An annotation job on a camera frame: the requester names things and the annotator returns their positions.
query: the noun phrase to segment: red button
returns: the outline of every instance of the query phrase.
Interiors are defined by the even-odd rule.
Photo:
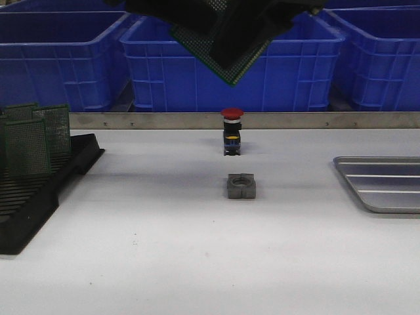
[[[239,119],[243,115],[243,110],[239,108],[225,108],[220,113],[226,119],[235,120],[235,119]]]

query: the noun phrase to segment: blue plastic crate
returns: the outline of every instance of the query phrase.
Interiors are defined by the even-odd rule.
[[[324,111],[343,38],[324,21],[302,14],[241,81],[231,87],[168,34],[142,18],[122,38],[139,112]]]
[[[361,7],[400,7],[420,5],[420,0],[329,0],[327,9],[345,9]]]
[[[0,8],[0,12],[124,11],[124,3],[111,7],[103,0],[22,0]]]
[[[0,106],[67,103],[109,110],[129,82],[125,12],[0,13]]]
[[[326,10],[348,39],[333,84],[361,111],[420,110],[420,10]]]

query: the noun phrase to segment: hexagonal nut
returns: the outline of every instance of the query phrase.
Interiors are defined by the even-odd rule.
[[[229,174],[229,199],[255,199],[256,195],[257,185],[254,174]]]

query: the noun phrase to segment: white work surface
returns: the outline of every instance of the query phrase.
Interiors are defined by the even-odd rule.
[[[365,211],[332,164],[420,156],[420,130],[244,130],[235,157],[222,131],[95,133],[105,154],[0,257],[1,315],[420,314],[420,215]]]

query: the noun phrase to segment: stainless steel tray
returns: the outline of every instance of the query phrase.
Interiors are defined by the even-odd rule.
[[[420,157],[336,157],[337,170],[376,213],[420,213]]]

